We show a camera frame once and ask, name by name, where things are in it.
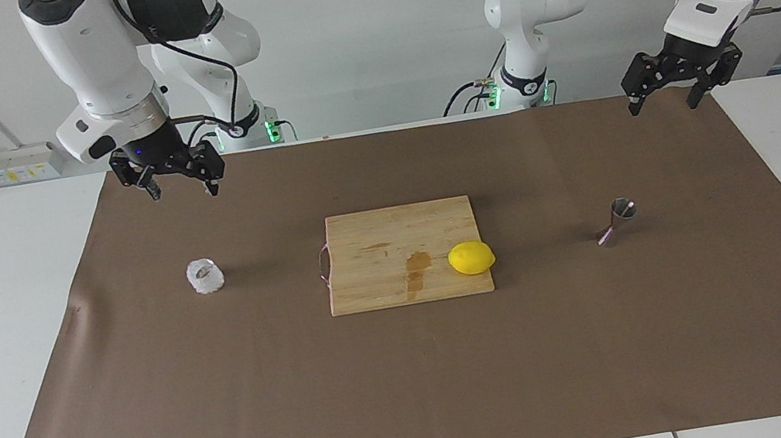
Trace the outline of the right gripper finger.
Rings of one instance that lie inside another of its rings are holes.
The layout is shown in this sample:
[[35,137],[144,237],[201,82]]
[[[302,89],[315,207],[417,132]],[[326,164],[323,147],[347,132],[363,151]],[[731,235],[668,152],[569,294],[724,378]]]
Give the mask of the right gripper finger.
[[186,175],[198,179],[208,194],[217,197],[225,174],[224,158],[220,156],[218,149],[210,141],[204,140],[190,147],[189,156]]
[[155,181],[152,166],[135,166],[126,153],[110,155],[108,161],[112,173],[118,178],[121,186],[145,191],[155,202],[161,199],[162,190]]

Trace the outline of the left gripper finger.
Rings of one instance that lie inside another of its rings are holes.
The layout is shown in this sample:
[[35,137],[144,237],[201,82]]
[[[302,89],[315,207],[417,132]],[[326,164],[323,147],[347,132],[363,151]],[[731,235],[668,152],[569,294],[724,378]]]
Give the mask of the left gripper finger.
[[637,53],[631,60],[623,75],[621,88],[629,99],[628,110],[632,116],[639,115],[651,93],[672,82],[670,65],[669,56],[664,53],[658,53],[657,56]]
[[716,87],[727,86],[733,78],[743,52],[734,43],[725,45],[722,54],[711,65],[704,67],[699,63],[683,63],[683,71],[688,78],[696,82],[691,86],[687,94],[686,102],[689,109],[696,109],[705,95],[710,94]]

